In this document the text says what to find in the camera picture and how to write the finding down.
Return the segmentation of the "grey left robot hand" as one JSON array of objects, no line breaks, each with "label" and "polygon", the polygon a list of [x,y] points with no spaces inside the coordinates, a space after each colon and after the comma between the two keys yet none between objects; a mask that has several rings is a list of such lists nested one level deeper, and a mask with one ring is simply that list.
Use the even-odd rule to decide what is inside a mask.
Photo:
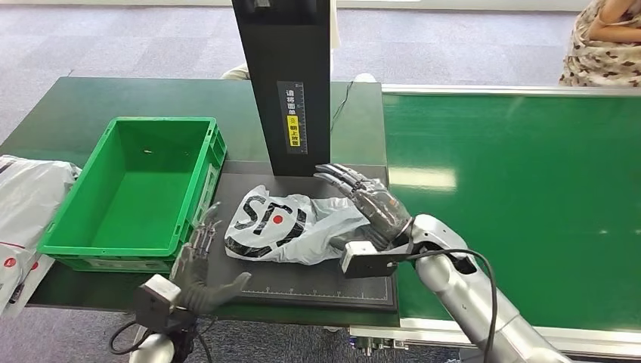
[{"label": "grey left robot hand", "polygon": [[209,315],[240,295],[252,277],[251,273],[244,271],[230,284],[217,287],[207,284],[209,248],[221,224],[219,206],[220,203],[215,202],[205,211],[172,267],[171,281],[181,290],[178,305],[197,315]]}]

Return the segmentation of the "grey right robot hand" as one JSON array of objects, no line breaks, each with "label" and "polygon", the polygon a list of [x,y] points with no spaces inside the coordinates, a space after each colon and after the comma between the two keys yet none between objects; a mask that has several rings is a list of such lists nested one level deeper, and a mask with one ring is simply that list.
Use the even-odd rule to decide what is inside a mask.
[{"label": "grey right robot hand", "polygon": [[316,166],[314,177],[337,188],[369,222],[330,240],[343,250],[348,242],[367,240],[378,251],[391,250],[409,243],[408,228],[413,217],[405,205],[378,179],[339,163]]}]

